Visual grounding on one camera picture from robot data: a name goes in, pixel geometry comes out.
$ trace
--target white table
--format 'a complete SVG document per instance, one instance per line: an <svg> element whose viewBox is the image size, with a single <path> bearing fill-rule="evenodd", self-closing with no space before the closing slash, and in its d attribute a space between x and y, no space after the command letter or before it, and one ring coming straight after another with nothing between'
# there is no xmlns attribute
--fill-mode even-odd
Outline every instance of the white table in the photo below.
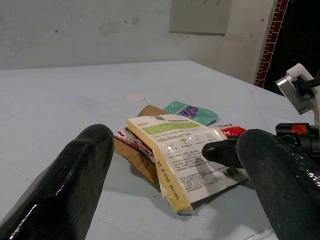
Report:
<svg viewBox="0 0 320 240"><path fill-rule="evenodd" d="M146 99L124 100L130 93ZM115 132L146 105L172 100L215 111L215 125L275 133L278 123L313 123L284 97L191 61L1 70L0 219L81 130L101 123ZM115 154L86 239L277 239L250 182L207 202L194 216L177 215Z"/></svg>

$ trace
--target brown cardboard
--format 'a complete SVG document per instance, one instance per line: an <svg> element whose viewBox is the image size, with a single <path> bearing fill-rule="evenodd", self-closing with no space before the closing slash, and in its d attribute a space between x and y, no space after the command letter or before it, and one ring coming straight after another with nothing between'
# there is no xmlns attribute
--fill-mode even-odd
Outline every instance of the brown cardboard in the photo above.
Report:
<svg viewBox="0 0 320 240"><path fill-rule="evenodd" d="M142 109L142 111L138 114L138 117L164 114L168 113L156 106L148 105ZM156 183L159 181L156 166L143 153L125 144L119 139L114 138L114 142L114 151L117 154L120 154L122 157L127 159L129 163L131 163L136 169L145 175L150 182Z"/></svg>

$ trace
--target gray wall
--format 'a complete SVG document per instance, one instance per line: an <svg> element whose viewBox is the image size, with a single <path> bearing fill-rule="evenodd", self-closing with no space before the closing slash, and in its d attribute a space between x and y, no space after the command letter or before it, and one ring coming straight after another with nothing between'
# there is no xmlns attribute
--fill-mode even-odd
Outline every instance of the gray wall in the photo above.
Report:
<svg viewBox="0 0 320 240"><path fill-rule="evenodd" d="M233 0L221 37L169 33L170 0L2 0L0 69L193 60L252 83L274 2Z"/></svg>

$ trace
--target red brick edge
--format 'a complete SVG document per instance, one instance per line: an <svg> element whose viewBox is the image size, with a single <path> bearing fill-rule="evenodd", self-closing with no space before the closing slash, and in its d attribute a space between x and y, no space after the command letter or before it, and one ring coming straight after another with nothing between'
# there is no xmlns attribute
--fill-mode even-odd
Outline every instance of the red brick edge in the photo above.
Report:
<svg viewBox="0 0 320 240"><path fill-rule="evenodd" d="M263 88L289 0L278 0L254 85Z"/></svg>

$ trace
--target teal wrapper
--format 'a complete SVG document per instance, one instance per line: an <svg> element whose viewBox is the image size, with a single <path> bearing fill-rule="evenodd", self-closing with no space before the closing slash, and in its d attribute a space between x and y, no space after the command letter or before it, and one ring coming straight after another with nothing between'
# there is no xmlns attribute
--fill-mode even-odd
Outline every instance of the teal wrapper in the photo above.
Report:
<svg viewBox="0 0 320 240"><path fill-rule="evenodd" d="M169 114L177 114L193 119L202 125L210 125L218 120L215 112L201 107L191 106L179 101L173 101L164 109Z"/></svg>

